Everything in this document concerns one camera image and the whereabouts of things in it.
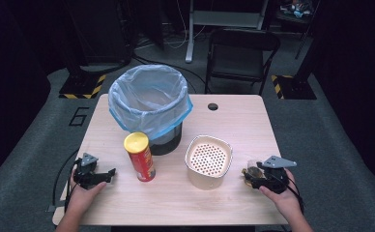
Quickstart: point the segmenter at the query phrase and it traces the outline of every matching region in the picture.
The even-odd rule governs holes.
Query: yellow lid
[[[125,138],[124,147],[129,153],[140,153],[149,145],[149,138],[143,132],[133,132]]]

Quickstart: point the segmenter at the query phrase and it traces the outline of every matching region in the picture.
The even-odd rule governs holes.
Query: gray carpet
[[[271,74],[295,74],[309,42],[299,60],[295,60],[298,36],[281,35],[280,38],[282,46],[274,58]],[[191,64],[185,63],[186,47],[186,44],[179,48],[166,45],[165,50],[160,50],[150,45],[136,49],[135,53],[183,67],[204,78],[206,40],[196,42]],[[132,60],[128,66],[109,73],[100,94],[107,93],[122,73],[140,64]],[[106,68],[110,66],[87,69]],[[192,85],[189,85],[191,94],[204,92],[204,84],[197,76],[183,70],[181,73]],[[54,179],[64,161],[80,146],[98,101],[98,98],[59,99],[58,91],[67,77],[66,70],[48,77],[52,89],[46,104],[0,168],[0,231],[54,229],[52,213],[46,212]],[[315,77],[312,75],[308,82],[317,96],[316,101],[280,100],[270,78],[263,93],[281,155],[298,163],[291,170],[306,203],[305,215],[316,231],[375,231],[375,177],[339,124]],[[257,84],[251,88],[248,83],[226,80],[214,80],[211,85],[214,94],[254,94],[257,87]],[[70,126],[79,107],[85,107],[79,111],[86,115],[84,124]],[[61,195],[67,173],[65,168],[57,185],[57,197]],[[255,231],[266,229],[280,227],[255,227]],[[83,226],[81,231],[110,231],[110,228]]]

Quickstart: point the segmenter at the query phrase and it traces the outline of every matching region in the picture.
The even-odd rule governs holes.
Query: yellow and black tape
[[[278,77],[286,77],[286,78],[293,78],[292,75],[272,75],[272,81],[275,89],[275,93],[277,94],[279,99],[284,99],[282,87],[278,83]]]
[[[60,94],[60,98],[63,99],[94,99],[101,90],[103,81],[105,80],[106,75],[102,75],[98,80],[94,90],[90,94]]]

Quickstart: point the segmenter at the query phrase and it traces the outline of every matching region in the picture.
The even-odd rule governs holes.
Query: trash can
[[[153,156],[175,150],[193,108],[182,74],[164,65],[142,65],[122,74],[109,89],[109,111],[129,132],[144,132]]]

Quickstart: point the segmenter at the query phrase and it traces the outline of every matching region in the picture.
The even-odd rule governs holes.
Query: table
[[[195,11],[193,0],[190,0],[186,63],[191,63],[193,58],[193,25],[250,27],[261,30],[268,2],[269,0],[263,0],[260,13],[234,13]]]
[[[78,152],[97,158],[97,173],[117,173],[97,196],[81,224],[87,225],[261,225],[287,224],[274,203],[244,183],[248,160],[280,156],[261,97],[256,95],[190,95],[193,109],[182,128],[182,140],[173,152],[153,156],[157,176],[139,182],[124,149],[129,134],[108,112],[107,95],[96,106]],[[216,103],[217,110],[210,110]],[[230,169],[219,188],[201,190],[188,179],[185,154],[191,140],[205,134],[233,148]],[[64,209],[53,216],[58,224]]]

